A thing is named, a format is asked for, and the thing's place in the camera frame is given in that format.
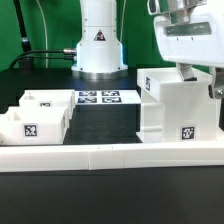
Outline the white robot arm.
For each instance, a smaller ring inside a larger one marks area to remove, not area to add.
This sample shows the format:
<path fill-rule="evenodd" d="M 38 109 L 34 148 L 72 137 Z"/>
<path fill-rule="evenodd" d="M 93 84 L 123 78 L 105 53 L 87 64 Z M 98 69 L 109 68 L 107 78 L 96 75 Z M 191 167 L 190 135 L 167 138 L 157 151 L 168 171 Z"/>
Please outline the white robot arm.
<path fill-rule="evenodd" d="M 116 36 L 116 0 L 80 0 L 82 38 L 72 70 L 91 79 L 125 70 Z M 224 0 L 148 0 L 157 46 L 165 61 L 174 62 L 182 79 L 193 79 L 194 65 L 212 71 L 210 96 L 224 98 Z"/>

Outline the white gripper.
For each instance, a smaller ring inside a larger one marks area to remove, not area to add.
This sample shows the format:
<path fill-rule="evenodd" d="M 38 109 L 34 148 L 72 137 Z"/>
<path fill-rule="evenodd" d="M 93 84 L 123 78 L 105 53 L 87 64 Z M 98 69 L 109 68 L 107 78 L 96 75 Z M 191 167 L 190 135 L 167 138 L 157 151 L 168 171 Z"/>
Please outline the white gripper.
<path fill-rule="evenodd" d="M 224 98 L 224 0 L 148 0 L 147 8 L 161 57 L 183 81 L 197 80 L 190 64 L 214 66 L 209 94 Z"/>

